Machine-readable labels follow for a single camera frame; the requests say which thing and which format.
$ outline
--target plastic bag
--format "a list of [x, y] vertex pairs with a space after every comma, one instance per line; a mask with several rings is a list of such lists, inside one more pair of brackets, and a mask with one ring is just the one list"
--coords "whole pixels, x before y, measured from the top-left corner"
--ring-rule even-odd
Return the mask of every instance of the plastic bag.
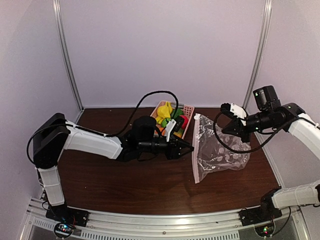
[[[194, 116], [192, 168], [195, 183], [201, 182], [208, 173], [226, 169], [241, 170], [249, 158], [250, 153], [234, 153], [223, 147], [214, 134], [214, 121], [204, 115], [196, 113]], [[251, 147], [243, 143], [240, 137], [223, 134], [216, 126], [220, 139], [234, 150], [247, 151]]]

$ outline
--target basket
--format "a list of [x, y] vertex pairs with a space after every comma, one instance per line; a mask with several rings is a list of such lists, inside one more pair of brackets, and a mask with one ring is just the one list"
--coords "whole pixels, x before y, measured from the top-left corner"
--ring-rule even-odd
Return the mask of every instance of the basket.
[[[161, 101], [161, 102], [159, 102], [158, 106], [156, 106], [156, 108], [153, 110], [153, 112], [151, 113], [150, 116], [153, 117], [153, 118], [158, 117], [158, 114], [157, 114], [157, 109], [158, 109], [158, 107], [165, 105], [166, 102], [168, 102], [168, 101]], [[173, 107], [173, 110], [174, 110], [176, 104], [173, 103], [173, 102], [171, 102], [171, 106]], [[183, 115], [185, 115], [185, 116], [188, 118], [188, 123], [187, 123], [187, 125], [186, 125], [186, 127], [185, 127], [185, 130], [184, 130], [184, 132], [183, 132], [183, 135], [182, 135], [182, 139], [185, 139], [187, 130], [188, 130], [188, 128], [189, 128], [189, 125], [190, 125], [190, 122], [191, 122], [191, 119], [192, 119], [192, 115], [194, 114], [194, 111], [195, 111], [195, 107], [194, 107], [194, 106], [184, 105], [184, 104], [179, 104], [178, 107], [181, 108], [181, 109], [183, 108], [183, 109], [182, 109], [182, 110], [183, 110]]]

